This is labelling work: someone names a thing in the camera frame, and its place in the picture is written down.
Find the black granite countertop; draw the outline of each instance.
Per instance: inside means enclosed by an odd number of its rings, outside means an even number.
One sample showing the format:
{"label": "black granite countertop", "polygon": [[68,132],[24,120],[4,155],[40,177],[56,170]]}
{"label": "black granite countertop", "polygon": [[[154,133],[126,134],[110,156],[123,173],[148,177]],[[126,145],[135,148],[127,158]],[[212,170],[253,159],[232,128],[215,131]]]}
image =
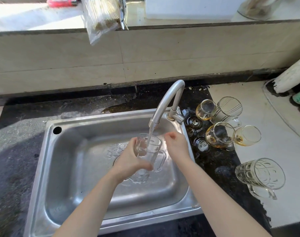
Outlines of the black granite countertop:
{"label": "black granite countertop", "polygon": [[[37,168],[46,122],[107,112],[156,108],[171,83],[148,84],[99,91],[102,96],[7,105],[0,117],[0,237],[23,235],[33,179]],[[196,106],[211,99],[206,86],[185,88],[179,104],[186,117]],[[191,141],[200,133],[190,132]],[[237,203],[267,231],[270,219],[234,174],[240,164],[235,151],[211,148],[199,154],[192,146],[195,161]],[[104,236],[215,236],[204,214],[153,224]]]}

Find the white container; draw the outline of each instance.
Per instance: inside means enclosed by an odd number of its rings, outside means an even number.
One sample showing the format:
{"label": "white container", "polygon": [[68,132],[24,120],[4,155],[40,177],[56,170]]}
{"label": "white container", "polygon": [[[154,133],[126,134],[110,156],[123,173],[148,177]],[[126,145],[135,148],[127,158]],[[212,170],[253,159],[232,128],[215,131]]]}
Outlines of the white container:
{"label": "white container", "polygon": [[231,19],[245,0],[145,0],[148,19]]}

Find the glass jar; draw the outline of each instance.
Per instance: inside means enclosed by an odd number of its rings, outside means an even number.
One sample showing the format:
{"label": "glass jar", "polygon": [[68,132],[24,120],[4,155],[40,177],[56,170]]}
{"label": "glass jar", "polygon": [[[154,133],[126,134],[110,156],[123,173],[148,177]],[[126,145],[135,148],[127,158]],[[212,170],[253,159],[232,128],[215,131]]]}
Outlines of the glass jar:
{"label": "glass jar", "polygon": [[281,0],[246,0],[240,5],[238,12],[249,19],[267,20],[280,3]]}

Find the sink hole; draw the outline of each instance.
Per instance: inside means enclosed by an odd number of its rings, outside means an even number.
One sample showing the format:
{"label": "sink hole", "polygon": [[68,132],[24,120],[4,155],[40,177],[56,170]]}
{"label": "sink hole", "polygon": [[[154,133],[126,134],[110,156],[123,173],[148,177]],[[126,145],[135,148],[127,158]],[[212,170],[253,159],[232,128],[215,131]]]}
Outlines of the sink hole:
{"label": "sink hole", "polygon": [[62,132],[62,128],[57,126],[56,128],[53,129],[53,134],[58,135]]}

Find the faucet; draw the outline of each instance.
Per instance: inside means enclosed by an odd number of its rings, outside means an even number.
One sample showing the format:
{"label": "faucet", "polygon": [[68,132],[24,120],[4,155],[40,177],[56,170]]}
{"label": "faucet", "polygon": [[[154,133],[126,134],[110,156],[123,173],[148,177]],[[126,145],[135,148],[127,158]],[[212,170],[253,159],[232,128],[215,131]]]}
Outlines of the faucet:
{"label": "faucet", "polygon": [[161,119],[165,109],[168,107],[168,104],[171,102],[173,96],[175,96],[174,102],[173,102],[170,112],[167,114],[167,118],[170,121],[176,120],[179,124],[181,124],[184,121],[184,117],[182,115],[176,113],[177,106],[180,102],[182,93],[184,91],[184,87],[185,87],[185,82],[183,80],[178,80],[165,93],[164,97],[160,101],[160,104],[157,106],[155,113],[153,114],[152,118],[150,119],[150,122],[149,122],[150,130],[156,129],[158,127],[158,125],[160,124],[160,119]]}

